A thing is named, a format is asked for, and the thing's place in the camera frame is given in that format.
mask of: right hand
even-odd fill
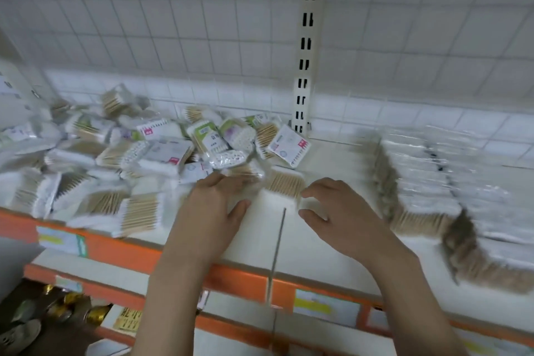
[[[345,182],[325,177],[310,184],[301,195],[316,198],[326,210],[328,220],[312,210],[300,210],[298,215],[319,238],[371,272],[384,261],[415,256]]]

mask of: shoe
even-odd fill
[[[0,335],[0,348],[5,356],[15,356],[30,346],[41,332],[41,322],[31,320]]]

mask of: pile of cotton swab packages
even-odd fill
[[[172,119],[124,85],[104,93],[101,104],[61,101],[50,117],[0,132],[0,206],[114,238],[161,226],[165,203],[184,191],[179,186],[214,170],[265,181],[270,190],[269,162],[296,168],[310,148],[276,115],[235,118],[190,105]],[[287,185],[294,199],[297,184]]]

